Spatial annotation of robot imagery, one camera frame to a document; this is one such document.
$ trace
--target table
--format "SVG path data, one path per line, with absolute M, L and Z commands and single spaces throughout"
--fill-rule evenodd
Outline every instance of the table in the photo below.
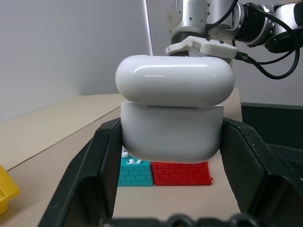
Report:
M 223 103 L 224 116 L 241 121 L 238 89 Z M 103 123 L 120 116 L 120 108 L 109 109 L 98 120 L 69 137 L 21 162 L 9 174 L 21 189 L 21 195 L 0 216 L 2 227 L 34 227 L 39 223 L 64 171 L 72 158 Z M 167 219 L 184 213 L 192 218 L 227 219 L 239 212 L 228 184 L 218 152 L 210 161 L 214 178 L 211 186 L 121 187 L 117 190 L 114 217 L 155 217 Z

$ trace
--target teal brick block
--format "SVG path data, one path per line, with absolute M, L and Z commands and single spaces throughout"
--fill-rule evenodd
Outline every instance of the teal brick block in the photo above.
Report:
M 129 176 L 129 172 L 128 171 L 120 171 L 120 176 Z
M 142 186 L 142 182 L 141 181 L 134 181 L 134 182 L 132 182 L 132 186 Z
M 136 181 L 146 181 L 145 176 L 136 176 Z
M 136 177 L 135 176 L 126 176 L 125 180 L 126 181 L 136 181 Z
M 151 163 L 143 160 L 140 164 L 127 164 L 129 159 L 138 160 L 135 157 L 121 159 L 119 186 L 153 186 Z
M 134 170 L 134 167 L 132 164 L 127 164 L 126 166 L 123 167 L 124 170 Z
M 146 181 L 152 181 L 153 180 L 152 176 L 146 176 L 145 178 L 146 178 Z
M 142 170 L 142 171 L 140 171 L 140 175 L 141 176 L 151 176 L 152 171 L 151 170 Z
M 124 182 L 121 182 L 121 185 L 122 186 L 132 186 L 132 182 L 130 182 L 130 181 L 124 181 Z
M 140 176 L 140 171 L 129 171 L 130 176 Z
M 144 181 L 142 182 L 142 186 L 153 186 L 153 181 Z
M 140 166 L 140 165 L 135 166 L 134 165 L 134 170 L 144 170 L 144 166 Z

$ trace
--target white earbud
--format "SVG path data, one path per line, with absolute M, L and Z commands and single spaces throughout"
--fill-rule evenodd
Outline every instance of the white earbud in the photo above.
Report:
M 135 163 L 135 161 L 134 161 L 133 159 L 129 159 L 129 160 L 127 161 L 127 164 L 136 164 L 136 163 Z
M 122 148 L 122 158 L 128 158 L 130 155 L 125 148 Z

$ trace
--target dark panel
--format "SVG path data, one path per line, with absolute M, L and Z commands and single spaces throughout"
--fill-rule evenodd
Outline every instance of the dark panel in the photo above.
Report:
M 243 105 L 242 117 L 266 143 L 303 149 L 302 109 Z

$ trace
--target black cable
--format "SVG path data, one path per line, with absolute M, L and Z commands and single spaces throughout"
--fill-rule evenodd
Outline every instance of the black cable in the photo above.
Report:
M 221 24 L 223 21 L 225 21 L 227 19 L 227 17 L 232 13 L 232 11 L 235 9 L 236 5 L 238 3 L 238 0 L 233 0 L 232 5 L 230 6 L 230 8 L 228 9 L 228 11 L 225 13 L 225 15 L 218 20 L 217 22 L 211 24 L 211 25 L 207 25 L 206 26 L 206 31 L 218 26 L 219 24 Z
M 260 65 L 269 65 L 269 64 L 273 64 L 273 63 L 276 63 L 278 61 L 281 61 L 283 60 L 284 58 L 287 58 L 289 55 L 291 55 L 294 51 L 289 51 L 288 53 L 286 53 L 285 55 L 283 55 L 282 57 L 280 58 L 277 58 L 275 60 L 272 60 L 272 61 L 264 61 L 264 62 L 258 62 L 258 64 Z
M 295 33 L 292 31 L 292 29 L 285 24 L 283 21 L 279 20 L 278 18 L 276 18 L 273 15 L 270 15 L 264 11 L 261 11 L 260 9 L 258 9 L 257 7 L 255 7 L 252 3 L 249 3 L 248 6 L 255 12 L 261 13 L 262 15 L 264 15 L 265 17 L 267 17 L 268 19 L 272 20 L 273 22 L 279 24 L 280 26 L 282 26 L 291 36 L 292 41 L 294 43 L 294 51 L 295 51 L 295 56 L 294 56 L 294 63 L 292 65 L 292 67 L 290 68 L 290 70 L 288 72 L 286 72 L 285 74 L 281 75 L 281 76 L 275 76 L 270 74 L 269 72 L 267 72 L 260 63 L 258 63 L 256 60 L 254 60 L 253 58 L 249 57 L 247 54 L 245 53 L 241 53 L 238 52 L 236 59 L 237 60 L 241 60 L 241 61 L 245 61 L 247 63 L 251 63 L 254 66 L 256 66 L 256 68 L 258 70 L 260 70 L 265 76 L 267 76 L 268 78 L 271 79 L 284 79 L 285 77 L 288 77 L 290 74 L 293 73 L 293 71 L 295 70 L 295 68 L 297 67 L 298 63 L 299 63 L 299 58 L 300 58 L 300 44 L 299 44 L 299 40 L 297 38 L 297 36 L 295 35 Z

